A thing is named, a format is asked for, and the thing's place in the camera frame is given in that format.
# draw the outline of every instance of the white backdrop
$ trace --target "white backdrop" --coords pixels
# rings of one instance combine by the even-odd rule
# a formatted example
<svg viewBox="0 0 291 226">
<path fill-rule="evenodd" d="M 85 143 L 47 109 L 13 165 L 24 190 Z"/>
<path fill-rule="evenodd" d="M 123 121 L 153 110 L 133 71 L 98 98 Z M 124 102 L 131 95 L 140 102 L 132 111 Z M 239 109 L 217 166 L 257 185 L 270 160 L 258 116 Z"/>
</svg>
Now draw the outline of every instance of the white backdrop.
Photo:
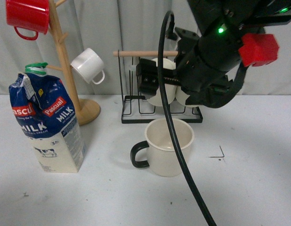
<svg viewBox="0 0 291 226">
<path fill-rule="evenodd" d="M 97 86 L 87 84 L 73 72 L 78 93 L 120 94 L 118 59 L 113 57 L 113 51 L 157 50 L 162 20 L 169 9 L 174 11 L 175 26 L 197 31 L 183 0 L 68 0 L 59 6 L 62 30 L 69 32 L 65 43 L 70 62 L 91 48 L 105 63 L 106 79 Z M 291 23 L 266 30 L 275 34 L 280 45 L 279 59 L 270 65 L 250 68 L 240 94 L 291 95 Z M 174 42 L 166 42 L 166 50 L 174 47 Z M 18 37 L 6 23 L 5 1 L 0 0 L 0 94 L 8 94 L 8 86 L 25 65 L 38 61 L 59 65 L 51 35 L 40 34 L 36 41 Z M 127 68 L 129 59 L 122 63 Z M 48 73 L 64 80 L 60 72 Z"/>
</svg>

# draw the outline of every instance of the mug handle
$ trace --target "mug handle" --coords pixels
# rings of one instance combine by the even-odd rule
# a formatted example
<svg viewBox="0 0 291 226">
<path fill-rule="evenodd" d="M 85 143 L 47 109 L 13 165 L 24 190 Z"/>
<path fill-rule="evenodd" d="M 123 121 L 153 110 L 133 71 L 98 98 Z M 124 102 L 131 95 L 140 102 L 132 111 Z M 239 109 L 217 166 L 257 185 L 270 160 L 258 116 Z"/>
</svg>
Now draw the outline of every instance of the mug handle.
<svg viewBox="0 0 291 226">
<path fill-rule="evenodd" d="M 102 83 L 102 81 L 105 79 L 105 72 L 104 72 L 104 70 L 102 70 L 102 75 L 103 75 L 103 77 L 101 78 L 100 81 L 96 82 L 96 81 L 94 81 L 94 79 L 92 79 L 92 82 L 93 82 L 94 84 L 96 84 L 96 85 Z"/>
<path fill-rule="evenodd" d="M 131 157 L 131 162 L 132 162 L 133 166 L 135 166 L 136 168 L 146 168 L 146 167 L 150 166 L 147 160 L 145 160 L 145 161 L 136 161 L 135 160 L 137 152 L 139 152 L 140 150 L 145 149 L 147 147 L 149 147 L 149 144 L 146 140 L 141 141 L 132 147 L 130 157 Z"/>
<path fill-rule="evenodd" d="M 18 31 L 17 27 L 14 27 L 14 29 L 15 29 L 17 35 L 19 35 L 21 38 L 26 39 L 26 40 L 29 40 L 29 41 L 36 40 L 38 38 L 38 35 L 39 35 L 39 33 L 36 32 L 35 36 L 33 36 L 33 37 L 27 37 L 25 35 L 20 34 L 20 32 Z"/>
</svg>

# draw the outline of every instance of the red mug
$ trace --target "red mug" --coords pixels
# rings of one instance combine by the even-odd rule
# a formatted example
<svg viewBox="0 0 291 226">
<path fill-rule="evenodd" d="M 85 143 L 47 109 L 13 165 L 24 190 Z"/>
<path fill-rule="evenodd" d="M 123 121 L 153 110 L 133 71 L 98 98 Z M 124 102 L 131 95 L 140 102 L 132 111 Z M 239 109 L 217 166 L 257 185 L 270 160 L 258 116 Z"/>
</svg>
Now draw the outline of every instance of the red mug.
<svg viewBox="0 0 291 226">
<path fill-rule="evenodd" d="M 23 39 L 36 40 L 39 32 L 46 34 L 49 25 L 49 0 L 6 0 L 6 19 Z M 18 28 L 36 32 L 35 36 L 22 35 Z"/>
</svg>

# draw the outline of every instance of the white mug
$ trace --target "white mug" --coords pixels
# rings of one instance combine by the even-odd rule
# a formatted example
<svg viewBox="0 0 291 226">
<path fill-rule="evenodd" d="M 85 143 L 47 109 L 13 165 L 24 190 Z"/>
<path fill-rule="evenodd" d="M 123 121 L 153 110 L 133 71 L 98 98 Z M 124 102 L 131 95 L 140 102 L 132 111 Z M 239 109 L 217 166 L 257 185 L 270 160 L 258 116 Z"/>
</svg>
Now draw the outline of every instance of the white mug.
<svg viewBox="0 0 291 226">
<path fill-rule="evenodd" d="M 194 131 L 186 122 L 173 119 L 184 159 L 188 161 Z M 131 149 L 131 162 L 136 168 L 150 169 L 163 177 L 173 177 L 182 173 L 165 118 L 151 121 L 145 129 L 146 141 L 139 142 Z M 136 154 L 146 150 L 146 161 L 136 161 Z"/>
<path fill-rule="evenodd" d="M 153 61 L 155 61 L 156 66 L 158 66 L 158 58 L 153 59 Z M 176 68 L 176 64 L 174 62 L 172 62 L 171 60 L 164 58 L 163 59 L 163 68 L 174 70 Z M 165 84 L 165 90 L 166 90 L 166 96 L 168 99 L 168 104 L 173 102 L 173 100 L 175 99 L 176 88 L 177 87 L 174 85 Z M 147 99 L 147 101 L 154 106 L 162 107 L 160 88 L 157 89 L 156 95 Z"/>
<path fill-rule="evenodd" d="M 178 86 L 176 89 L 176 100 L 183 106 L 186 107 L 198 107 L 198 105 L 187 105 L 186 100 L 190 97 L 190 95 L 186 94 L 182 91 L 181 86 Z"/>
<path fill-rule="evenodd" d="M 105 79 L 104 62 L 92 49 L 87 48 L 79 54 L 72 62 L 72 68 L 87 82 L 91 81 L 98 85 Z M 101 72 L 102 78 L 94 81 L 95 77 Z"/>
</svg>

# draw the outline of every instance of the white table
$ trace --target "white table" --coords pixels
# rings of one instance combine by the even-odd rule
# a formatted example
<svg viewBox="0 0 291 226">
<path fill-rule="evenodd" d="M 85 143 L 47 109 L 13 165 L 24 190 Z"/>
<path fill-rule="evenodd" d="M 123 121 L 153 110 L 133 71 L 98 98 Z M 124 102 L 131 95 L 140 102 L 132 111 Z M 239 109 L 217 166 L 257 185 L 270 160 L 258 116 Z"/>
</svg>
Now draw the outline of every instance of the white table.
<svg viewBox="0 0 291 226">
<path fill-rule="evenodd" d="M 41 169 L 0 96 L 0 226 L 207 225 L 182 174 L 132 166 L 146 124 L 121 124 L 121 96 L 83 97 L 102 112 L 81 127 L 79 173 L 57 174 Z M 201 111 L 188 165 L 217 225 L 291 226 L 291 96 L 236 96 Z M 209 158 L 220 147 L 225 157 Z"/>
</svg>

